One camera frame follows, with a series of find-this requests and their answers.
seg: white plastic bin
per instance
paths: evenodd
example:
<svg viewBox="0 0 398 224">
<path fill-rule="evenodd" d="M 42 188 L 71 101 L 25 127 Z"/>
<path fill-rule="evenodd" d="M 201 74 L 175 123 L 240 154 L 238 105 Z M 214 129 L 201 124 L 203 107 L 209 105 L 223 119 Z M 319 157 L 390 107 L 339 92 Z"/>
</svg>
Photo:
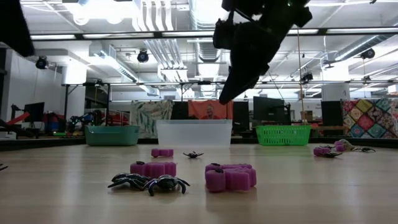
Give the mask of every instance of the white plastic bin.
<svg viewBox="0 0 398 224">
<path fill-rule="evenodd" d="M 158 120 L 160 146 L 229 147 L 232 120 Z"/>
</svg>

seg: table surface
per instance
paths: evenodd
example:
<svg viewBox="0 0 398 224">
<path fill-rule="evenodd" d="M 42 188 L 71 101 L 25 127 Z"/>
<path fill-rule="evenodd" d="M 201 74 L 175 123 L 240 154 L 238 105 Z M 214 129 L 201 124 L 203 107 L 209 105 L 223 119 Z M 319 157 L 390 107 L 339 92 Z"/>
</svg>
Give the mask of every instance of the table surface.
<svg viewBox="0 0 398 224">
<path fill-rule="evenodd" d="M 398 151 L 313 157 L 312 146 L 175 149 L 151 158 L 156 146 L 65 146 L 0 152 L 0 223 L 395 223 Z M 182 152 L 204 152 L 189 159 Z M 191 184 L 181 192 L 107 189 L 135 161 L 174 161 Z M 207 164 L 249 163 L 257 185 L 249 192 L 210 194 Z"/>
</svg>

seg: colorful patchwork quilt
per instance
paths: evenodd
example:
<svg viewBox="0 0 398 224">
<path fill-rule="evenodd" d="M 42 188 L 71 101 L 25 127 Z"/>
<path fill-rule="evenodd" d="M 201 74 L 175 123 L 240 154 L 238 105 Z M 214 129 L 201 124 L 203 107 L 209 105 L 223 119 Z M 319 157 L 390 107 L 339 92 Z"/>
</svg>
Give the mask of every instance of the colorful patchwork quilt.
<svg viewBox="0 0 398 224">
<path fill-rule="evenodd" d="M 344 124 L 353 138 L 397 138 L 396 101 L 379 100 L 342 101 Z"/>
</svg>

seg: green basket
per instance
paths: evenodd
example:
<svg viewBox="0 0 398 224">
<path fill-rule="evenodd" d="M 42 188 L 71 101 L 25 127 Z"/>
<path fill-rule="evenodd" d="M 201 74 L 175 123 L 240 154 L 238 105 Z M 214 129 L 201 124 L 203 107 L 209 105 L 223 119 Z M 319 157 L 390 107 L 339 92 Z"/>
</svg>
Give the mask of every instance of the green basket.
<svg viewBox="0 0 398 224">
<path fill-rule="evenodd" d="M 138 142 L 139 126 L 86 126 L 89 146 L 133 146 Z"/>
<path fill-rule="evenodd" d="M 305 146 L 310 138 L 311 126 L 256 126 L 262 146 Z"/>
</svg>

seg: orange poster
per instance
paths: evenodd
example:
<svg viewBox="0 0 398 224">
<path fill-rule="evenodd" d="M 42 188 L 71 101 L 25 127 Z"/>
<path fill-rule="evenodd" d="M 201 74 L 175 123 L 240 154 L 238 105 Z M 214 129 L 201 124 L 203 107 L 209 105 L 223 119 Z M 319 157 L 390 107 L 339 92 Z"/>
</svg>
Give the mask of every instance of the orange poster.
<svg viewBox="0 0 398 224">
<path fill-rule="evenodd" d="M 188 101 L 189 117 L 198 119 L 232 119 L 233 102 L 221 105 L 218 100 Z"/>
</svg>

